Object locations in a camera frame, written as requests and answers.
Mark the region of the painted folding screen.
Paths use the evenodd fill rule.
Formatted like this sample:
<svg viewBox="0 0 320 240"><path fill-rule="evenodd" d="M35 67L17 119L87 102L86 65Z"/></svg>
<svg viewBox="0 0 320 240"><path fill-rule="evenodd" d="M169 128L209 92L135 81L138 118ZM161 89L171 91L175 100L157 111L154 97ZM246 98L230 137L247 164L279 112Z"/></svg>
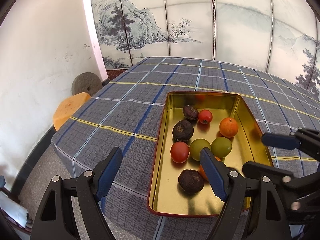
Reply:
<svg viewBox="0 0 320 240"><path fill-rule="evenodd" d="M319 17L306 0L91 0L106 69L147 56L246 66L319 98Z"/></svg>

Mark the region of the grey plaid tablecloth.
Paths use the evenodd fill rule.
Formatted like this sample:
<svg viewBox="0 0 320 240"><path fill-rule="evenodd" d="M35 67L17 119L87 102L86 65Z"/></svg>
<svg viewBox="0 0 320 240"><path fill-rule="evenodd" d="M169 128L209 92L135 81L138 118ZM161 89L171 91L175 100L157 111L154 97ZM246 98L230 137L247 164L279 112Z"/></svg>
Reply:
<svg viewBox="0 0 320 240"><path fill-rule="evenodd" d="M162 217L147 209L160 117L171 91L238 93L263 132L319 129L319 100L272 74L209 60L143 59L97 92L52 139L73 177L93 169L112 148L123 150L122 165L100 207L109 221L140 239L206 239L215 223L213 217Z"/></svg>

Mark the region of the gold metal tray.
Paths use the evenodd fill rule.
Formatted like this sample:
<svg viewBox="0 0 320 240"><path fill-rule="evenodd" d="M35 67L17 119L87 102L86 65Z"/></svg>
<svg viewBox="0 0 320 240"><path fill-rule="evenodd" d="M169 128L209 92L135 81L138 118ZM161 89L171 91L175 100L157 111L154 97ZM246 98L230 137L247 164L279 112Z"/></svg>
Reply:
<svg viewBox="0 0 320 240"><path fill-rule="evenodd" d="M197 139L212 143L220 135L220 122L233 118L239 126L231 139L231 152L216 160L210 147L199 144L201 160L189 156L181 164L173 161L170 150L174 144L174 126L184 119L183 107L191 105L198 111L209 110L213 120L205 125L193 122L193 136L186 142L190 145ZM223 202L229 193L227 181L229 168L243 176L242 167L248 162L272 166L271 155L261 141L262 131L244 96L219 92L170 92L167 94L157 137L153 171L147 200L149 211L169 217L210 217L221 212ZM184 170L198 171L202 166L209 175L209 182L195 194L187 194L178 183Z"/></svg>

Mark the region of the dark brown passion fruit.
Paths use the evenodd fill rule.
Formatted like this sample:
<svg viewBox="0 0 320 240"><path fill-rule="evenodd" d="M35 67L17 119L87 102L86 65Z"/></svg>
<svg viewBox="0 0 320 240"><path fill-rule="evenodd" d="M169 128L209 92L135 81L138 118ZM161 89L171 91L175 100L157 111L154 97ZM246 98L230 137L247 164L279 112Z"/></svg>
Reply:
<svg viewBox="0 0 320 240"><path fill-rule="evenodd" d="M186 120L189 120L191 122L195 122L198 120L199 111L196 108L194 108L193 106L186 105L183 107L183 114L184 114L184 118Z"/></svg>
<svg viewBox="0 0 320 240"><path fill-rule="evenodd" d="M188 120L179 121L172 130L172 136L176 141L186 142L193 136L194 128Z"/></svg>
<svg viewBox="0 0 320 240"><path fill-rule="evenodd" d="M187 194L196 194L204 187L204 179L195 170L183 170L178 177L178 183Z"/></svg>

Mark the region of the grey millstone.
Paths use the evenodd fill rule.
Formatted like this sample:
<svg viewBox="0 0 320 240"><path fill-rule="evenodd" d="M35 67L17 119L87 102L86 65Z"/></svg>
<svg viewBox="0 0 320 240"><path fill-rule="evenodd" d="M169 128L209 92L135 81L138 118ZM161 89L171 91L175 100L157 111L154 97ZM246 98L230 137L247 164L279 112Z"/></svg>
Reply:
<svg viewBox="0 0 320 240"><path fill-rule="evenodd" d="M72 95L76 95L82 92L93 96L103 87L100 78L91 72L85 72L78 75L72 83Z"/></svg>

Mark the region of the green round fruit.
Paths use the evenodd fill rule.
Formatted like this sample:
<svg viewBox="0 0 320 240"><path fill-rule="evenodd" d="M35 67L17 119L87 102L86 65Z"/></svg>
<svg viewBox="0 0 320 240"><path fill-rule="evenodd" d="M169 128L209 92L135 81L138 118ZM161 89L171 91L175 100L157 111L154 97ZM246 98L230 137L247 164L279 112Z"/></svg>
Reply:
<svg viewBox="0 0 320 240"><path fill-rule="evenodd" d="M218 137L213 140L211 152L218 158L225 158L232 150L232 143L228 138Z"/></svg>
<svg viewBox="0 0 320 240"><path fill-rule="evenodd" d="M200 153L203 148L211 148L211 145L207 140L205 139L194 140L189 147L190 156L195 161L200 161Z"/></svg>

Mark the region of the red tomato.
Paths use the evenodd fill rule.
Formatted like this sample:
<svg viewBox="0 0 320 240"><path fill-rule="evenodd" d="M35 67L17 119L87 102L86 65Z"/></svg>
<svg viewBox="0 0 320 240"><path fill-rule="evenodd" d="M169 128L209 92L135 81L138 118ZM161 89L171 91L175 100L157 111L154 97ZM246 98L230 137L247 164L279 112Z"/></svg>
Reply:
<svg viewBox="0 0 320 240"><path fill-rule="evenodd" d="M211 111L207 109L203 109L199 112L198 120L200 123L207 125L211 123L212 119L213 119L213 115Z"/></svg>
<svg viewBox="0 0 320 240"><path fill-rule="evenodd" d="M170 154L174 162L184 163L189 156L189 146L185 142L175 142L170 149Z"/></svg>

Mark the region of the white cloth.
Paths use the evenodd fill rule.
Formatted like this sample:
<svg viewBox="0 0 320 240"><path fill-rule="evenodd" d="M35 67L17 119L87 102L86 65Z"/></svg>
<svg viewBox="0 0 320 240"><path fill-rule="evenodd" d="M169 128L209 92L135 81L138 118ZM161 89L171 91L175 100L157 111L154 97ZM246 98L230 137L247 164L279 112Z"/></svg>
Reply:
<svg viewBox="0 0 320 240"><path fill-rule="evenodd" d="M17 204L5 194L1 192L0 206L14 221L16 221L23 228L26 227L28 210Z"/></svg>

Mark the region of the orange cushion stool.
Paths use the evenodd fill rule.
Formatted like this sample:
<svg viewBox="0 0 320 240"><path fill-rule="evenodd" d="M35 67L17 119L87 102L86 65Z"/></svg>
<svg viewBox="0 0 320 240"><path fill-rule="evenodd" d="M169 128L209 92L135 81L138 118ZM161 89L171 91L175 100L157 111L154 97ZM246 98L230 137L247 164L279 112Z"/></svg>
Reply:
<svg viewBox="0 0 320 240"><path fill-rule="evenodd" d="M58 131L61 126L89 99L88 93L81 92L63 100L53 115L53 126Z"/></svg>

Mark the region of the small orange tangerine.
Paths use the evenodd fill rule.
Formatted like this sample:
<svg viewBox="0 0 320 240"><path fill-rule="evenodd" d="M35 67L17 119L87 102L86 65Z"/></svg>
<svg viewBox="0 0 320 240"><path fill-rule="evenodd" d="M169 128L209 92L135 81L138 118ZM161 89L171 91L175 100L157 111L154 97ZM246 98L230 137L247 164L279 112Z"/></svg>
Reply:
<svg viewBox="0 0 320 240"><path fill-rule="evenodd" d="M209 158L207 160L206 166L209 168L208 174L209 174L210 178L214 178L214 179L220 178L219 171L218 171L218 169L215 165L215 162L213 160L219 161L219 158L213 157L213 158ZM208 177L208 175L202 165L199 166L199 173L205 181L209 182L209 177Z"/></svg>

